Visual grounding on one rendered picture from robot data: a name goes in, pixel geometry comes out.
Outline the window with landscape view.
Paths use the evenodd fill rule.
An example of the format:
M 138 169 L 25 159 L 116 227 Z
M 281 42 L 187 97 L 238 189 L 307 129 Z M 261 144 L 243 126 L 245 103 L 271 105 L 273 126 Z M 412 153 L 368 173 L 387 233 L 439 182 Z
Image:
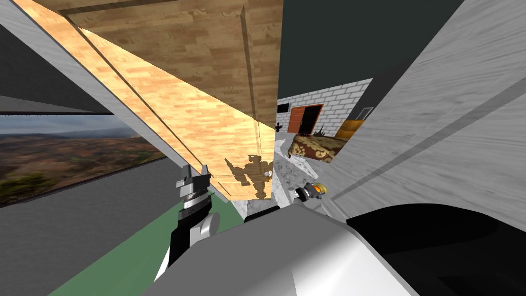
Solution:
M 163 156 L 115 115 L 0 114 L 0 208 Z

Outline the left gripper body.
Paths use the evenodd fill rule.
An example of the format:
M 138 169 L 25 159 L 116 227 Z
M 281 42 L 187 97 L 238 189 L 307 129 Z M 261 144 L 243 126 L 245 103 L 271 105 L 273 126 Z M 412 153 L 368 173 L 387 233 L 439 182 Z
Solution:
M 210 186 L 211 175 L 200 175 L 195 177 L 187 177 L 176 182 L 176 188 L 179 189 L 180 197 L 185 199 L 192 194 L 202 191 L 207 192 Z

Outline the orange door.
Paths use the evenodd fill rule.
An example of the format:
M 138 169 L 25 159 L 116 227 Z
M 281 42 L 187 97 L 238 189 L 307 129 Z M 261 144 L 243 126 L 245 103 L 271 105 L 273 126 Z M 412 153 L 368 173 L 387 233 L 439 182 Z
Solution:
M 322 108 L 323 104 L 291 108 L 287 132 L 312 134 Z

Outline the orange wooden cabinet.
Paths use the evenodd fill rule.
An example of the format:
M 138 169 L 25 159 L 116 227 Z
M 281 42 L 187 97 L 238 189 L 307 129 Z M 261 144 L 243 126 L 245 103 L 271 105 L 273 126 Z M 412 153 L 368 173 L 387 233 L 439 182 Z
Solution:
M 334 135 L 335 138 L 350 139 L 364 123 L 364 120 L 346 120 Z

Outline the grey door leaf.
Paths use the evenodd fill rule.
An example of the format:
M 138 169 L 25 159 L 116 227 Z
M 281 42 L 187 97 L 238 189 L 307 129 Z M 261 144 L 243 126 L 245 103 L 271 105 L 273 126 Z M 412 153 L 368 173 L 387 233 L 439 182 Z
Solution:
M 526 0 L 464 0 L 318 181 L 340 221 L 434 203 L 526 231 Z

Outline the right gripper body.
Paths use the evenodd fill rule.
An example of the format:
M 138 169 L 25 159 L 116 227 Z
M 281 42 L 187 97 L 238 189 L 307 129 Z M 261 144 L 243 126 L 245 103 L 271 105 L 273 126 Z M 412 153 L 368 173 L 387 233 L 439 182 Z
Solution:
M 303 202 L 308 199 L 321 199 L 321 187 L 317 183 L 306 183 L 303 187 Z

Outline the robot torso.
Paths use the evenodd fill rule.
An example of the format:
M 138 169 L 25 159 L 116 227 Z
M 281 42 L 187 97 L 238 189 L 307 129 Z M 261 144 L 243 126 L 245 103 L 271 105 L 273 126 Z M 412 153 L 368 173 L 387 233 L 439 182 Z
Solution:
M 290 205 L 195 242 L 142 296 L 419 296 L 350 226 Z

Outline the bed with patterned brown cover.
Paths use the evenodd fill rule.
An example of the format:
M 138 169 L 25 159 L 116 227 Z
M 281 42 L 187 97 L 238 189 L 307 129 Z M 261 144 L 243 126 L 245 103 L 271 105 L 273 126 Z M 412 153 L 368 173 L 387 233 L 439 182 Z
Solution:
M 292 155 L 298 155 L 330 163 L 348 141 L 347 138 L 296 134 L 287 151 L 287 156 L 290 158 Z

